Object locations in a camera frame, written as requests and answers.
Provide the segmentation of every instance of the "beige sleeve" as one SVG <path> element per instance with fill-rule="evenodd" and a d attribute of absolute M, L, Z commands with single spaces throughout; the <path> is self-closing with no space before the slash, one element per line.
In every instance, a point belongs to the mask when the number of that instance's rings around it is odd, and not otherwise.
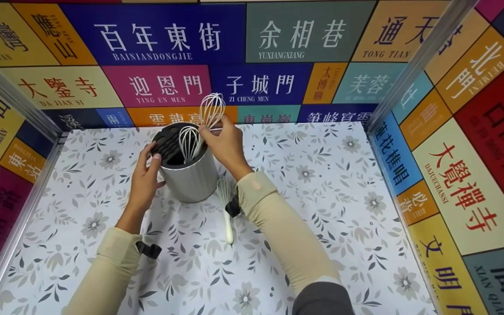
<path fill-rule="evenodd" d="M 242 211 L 264 233 L 297 295 L 320 279 L 340 283 L 316 235 L 264 173 L 250 173 L 237 186 Z"/>
<path fill-rule="evenodd" d="M 108 229 L 83 281 L 64 308 L 64 315 L 117 314 L 141 254 L 133 235 L 117 227 Z"/>

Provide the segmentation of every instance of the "floral pattern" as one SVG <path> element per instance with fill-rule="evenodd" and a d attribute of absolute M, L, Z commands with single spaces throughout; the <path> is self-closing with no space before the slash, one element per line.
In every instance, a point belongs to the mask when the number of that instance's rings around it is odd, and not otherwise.
<path fill-rule="evenodd" d="M 367 210 L 373 214 L 382 214 L 382 210 L 386 209 L 386 204 L 382 201 L 383 196 L 376 195 L 375 192 L 369 192 L 368 196 L 364 198 L 364 203 L 367 205 Z"/>
<path fill-rule="evenodd" d="M 398 268 L 398 273 L 394 274 L 394 284 L 398 286 L 396 292 L 404 295 L 408 300 L 416 299 L 416 293 L 420 291 L 416 276 L 416 273 L 409 273 L 405 267 Z"/>
<path fill-rule="evenodd" d="M 93 217 L 88 217 L 83 229 L 80 231 L 87 238 L 96 238 L 99 233 L 106 229 L 104 222 L 108 221 L 102 213 L 94 213 Z"/>
<path fill-rule="evenodd" d="M 110 153 L 102 156 L 100 166 L 104 167 L 104 169 L 111 169 L 114 165 L 120 163 L 120 156 L 122 156 L 122 153 L 118 153 L 118 150 L 111 150 Z"/>
<path fill-rule="evenodd" d="M 357 314 L 434 314 L 362 125 L 239 127 L 248 162 L 318 237 Z M 0 285 L 0 315 L 58 314 L 66 306 L 126 206 L 138 152 L 158 130 L 70 133 Z M 119 314 L 291 313 L 295 296 L 270 243 L 239 216 L 228 245 L 221 208 L 215 194 L 187 204 L 168 186 L 157 192 L 141 233 L 163 252 L 142 257 Z"/>
<path fill-rule="evenodd" d="M 351 153 L 357 153 L 357 151 L 361 148 L 359 139 L 353 138 L 352 136 L 346 136 L 343 140 L 343 148 Z"/>
<path fill-rule="evenodd" d="M 304 184 L 310 183 L 310 179 L 314 177 L 314 170 L 309 169 L 308 166 L 299 165 L 297 168 L 298 180 L 303 181 Z"/>
<path fill-rule="evenodd" d="M 260 306 L 260 300 L 257 295 L 260 293 L 260 289 L 252 287 L 252 283 L 246 282 L 242 284 L 242 290 L 236 289 L 234 291 L 235 302 L 234 311 L 242 315 L 252 315 L 255 309 Z"/>

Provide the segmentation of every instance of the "white whisk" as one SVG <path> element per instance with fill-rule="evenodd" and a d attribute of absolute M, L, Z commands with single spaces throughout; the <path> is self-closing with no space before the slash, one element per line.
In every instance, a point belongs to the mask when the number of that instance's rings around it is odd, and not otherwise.
<path fill-rule="evenodd" d="M 222 210 L 224 214 L 224 225 L 227 233 L 227 243 L 232 245 L 235 238 L 232 235 L 232 225 L 231 225 L 231 215 L 225 211 L 224 207 L 232 200 L 236 195 L 236 187 L 229 179 L 225 177 L 219 178 L 217 181 L 217 195 L 222 202 Z"/>
<path fill-rule="evenodd" d="M 212 93 L 204 97 L 199 105 L 200 125 L 211 129 L 223 116 L 225 107 L 223 96 L 220 93 Z M 193 126 L 186 126 L 180 130 L 178 143 L 184 155 L 184 163 L 188 163 L 202 150 L 203 138 L 200 136 L 198 129 Z"/>
<path fill-rule="evenodd" d="M 180 129 L 178 144 L 184 156 L 184 163 L 190 162 L 198 153 L 198 139 L 200 132 L 194 126 L 184 126 Z"/>

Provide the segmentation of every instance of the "metal frame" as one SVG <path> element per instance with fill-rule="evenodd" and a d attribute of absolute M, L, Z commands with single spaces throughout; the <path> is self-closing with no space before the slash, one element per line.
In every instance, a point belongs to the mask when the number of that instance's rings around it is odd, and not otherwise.
<path fill-rule="evenodd" d="M 38 179 L 34 183 L 34 186 L 32 187 L 32 190 L 30 191 L 30 194 L 28 195 L 28 198 L 26 199 L 24 206 L 22 207 L 21 213 L 18 216 L 17 221 L 15 222 L 9 236 L 7 237 L 5 245 L 1 249 L 0 285 L 4 281 L 4 277 L 7 274 L 9 264 L 11 263 L 11 260 L 13 259 L 15 251 L 17 249 L 17 246 L 21 241 L 22 235 L 28 224 L 28 220 L 30 220 L 30 217 L 36 210 L 38 201 L 40 201 L 42 193 L 44 192 L 44 188 L 46 187 L 46 184 L 50 179 L 50 175 L 54 170 L 54 166 L 56 165 L 56 162 L 60 157 L 62 147 L 63 147 L 62 143 L 56 143 L 54 145 L 54 148 L 52 148 L 52 151 L 50 151 L 50 155 L 48 156 L 48 159 L 46 159 L 46 163 L 42 168 L 42 172 L 40 173 L 40 176 L 38 176 Z"/>
<path fill-rule="evenodd" d="M 380 102 L 368 119 L 365 124 L 365 131 L 368 134 L 374 132 L 376 126 L 384 121 L 384 117 L 392 111 L 392 108 L 402 101 L 410 85 L 416 81 L 417 77 L 424 71 L 425 66 L 448 40 L 450 35 L 454 33 L 458 24 L 464 20 L 466 15 L 479 1 L 451 0 L 450 5 L 446 8 L 436 26 L 434 26 L 433 31 L 417 50 L 410 62 L 408 62 L 406 69 L 400 74 L 392 88 L 390 88 L 390 91 L 384 96 L 382 102 Z"/>
<path fill-rule="evenodd" d="M 57 143 L 62 130 L 38 109 L 10 80 L 0 72 L 0 95 L 13 109 L 22 114 L 38 131 L 50 141 Z"/>

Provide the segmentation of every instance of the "right hand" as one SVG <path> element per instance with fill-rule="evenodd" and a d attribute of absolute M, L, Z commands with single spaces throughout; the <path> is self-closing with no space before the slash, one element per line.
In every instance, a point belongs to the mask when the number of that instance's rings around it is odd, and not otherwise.
<path fill-rule="evenodd" d="M 211 148 L 217 160 L 231 172 L 232 177 L 238 182 L 244 176 L 252 173 L 252 168 L 246 162 L 242 149 L 242 130 L 223 115 L 220 119 L 223 129 L 218 136 L 212 134 L 205 126 L 200 126 L 199 133 Z"/>

